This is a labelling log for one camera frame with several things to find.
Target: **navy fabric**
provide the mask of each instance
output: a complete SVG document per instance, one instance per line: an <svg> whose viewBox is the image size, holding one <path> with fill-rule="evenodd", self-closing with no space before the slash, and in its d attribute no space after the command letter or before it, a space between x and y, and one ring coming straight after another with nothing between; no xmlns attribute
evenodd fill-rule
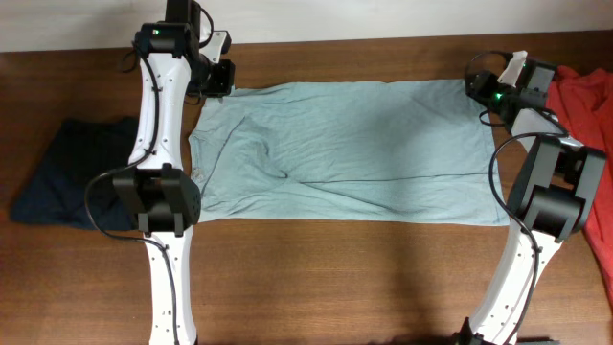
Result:
<svg viewBox="0 0 613 345"><path fill-rule="evenodd" d="M32 180L12 205L11 219L93 229L85 213L85 186L96 175L127 163L137 129L135 118L114 124L65 120ZM103 229L132 229L131 217L110 179L94 187L90 200L92 215Z"/></svg>

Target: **brown table surface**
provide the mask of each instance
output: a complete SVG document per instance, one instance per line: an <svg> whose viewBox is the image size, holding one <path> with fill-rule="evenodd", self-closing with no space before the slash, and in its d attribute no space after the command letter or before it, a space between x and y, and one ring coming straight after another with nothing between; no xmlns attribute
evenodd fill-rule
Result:
<svg viewBox="0 0 613 345"><path fill-rule="evenodd" d="M474 35L236 45L230 58L237 87L265 87L461 78L466 62L489 49L525 49L589 73L613 70L612 44L612 32ZM148 342L142 245L8 221L11 201L62 119L138 115L139 73L115 72L126 51L0 55L2 344ZM198 110L185 107L184 139ZM500 143L507 134L495 129L494 137ZM187 141L182 149L189 163ZM506 192L524 156L513 146L501 157ZM199 224L191 270L200 343L365 344L450 335L484 296L506 236L502 227L370 221ZM583 235L552 259L520 333L566 344L611 343L611 311Z"/></svg>

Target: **red cloth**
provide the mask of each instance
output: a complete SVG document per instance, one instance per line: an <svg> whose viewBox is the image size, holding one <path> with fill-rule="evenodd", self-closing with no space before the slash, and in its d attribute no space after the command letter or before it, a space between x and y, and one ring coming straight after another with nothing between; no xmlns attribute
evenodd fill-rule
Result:
<svg viewBox="0 0 613 345"><path fill-rule="evenodd" d="M560 78L549 89L547 106L574 138L606 152L606 165L585 235L598 258L613 305L613 74L602 69L581 77L559 67Z"/></svg>

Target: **folded fabric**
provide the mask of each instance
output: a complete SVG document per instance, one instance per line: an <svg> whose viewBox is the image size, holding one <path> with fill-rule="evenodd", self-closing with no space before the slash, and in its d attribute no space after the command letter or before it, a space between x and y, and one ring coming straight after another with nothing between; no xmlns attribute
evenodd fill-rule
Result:
<svg viewBox="0 0 613 345"><path fill-rule="evenodd" d="M12 205L11 220L93 229L83 203L85 186L96 175L127 163L137 129L134 118L115 124L65 120L32 180ZM132 228L130 215L109 179L92 189L90 207L103 229Z"/></svg>
<svg viewBox="0 0 613 345"><path fill-rule="evenodd" d="M613 305L613 74L602 69L582 77L568 67L549 89L547 106L584 145L604 150L606 165L585 235L598 258Z"/></svg>
<svg viewBox="0 0 613 345"><path fill-rule="evenodd" d="M208 100L190 136L200 220L508 224L481 110L461 80L294 82Z"/></svg>

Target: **wood grain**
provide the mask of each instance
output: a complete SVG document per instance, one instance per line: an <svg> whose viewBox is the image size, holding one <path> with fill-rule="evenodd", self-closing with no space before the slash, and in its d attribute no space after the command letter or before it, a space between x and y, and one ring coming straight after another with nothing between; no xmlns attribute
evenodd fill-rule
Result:
<svg viewBox="0 0 613 345"><path fill-rule="evenodd" d="M611 32L237 45L238 87L287 81L460 78L486 49L525 49L582 73L613 70ZM60 226L25 226L8 209L62 119L137 116L125 50L0 55L0 342L146 344L150 290L142 245ZM199 109L185 107L187 138ZM495 129L499 143L507 137ZM182 148L189 162L187 141ZM524 153L500 159L505 191ZM192 305L200 343L365 344L447 336L480 303L505 245L497 227L231 219L199 224ZM582 235L543 274L522 336L610 344L611 311Z"/></svg>

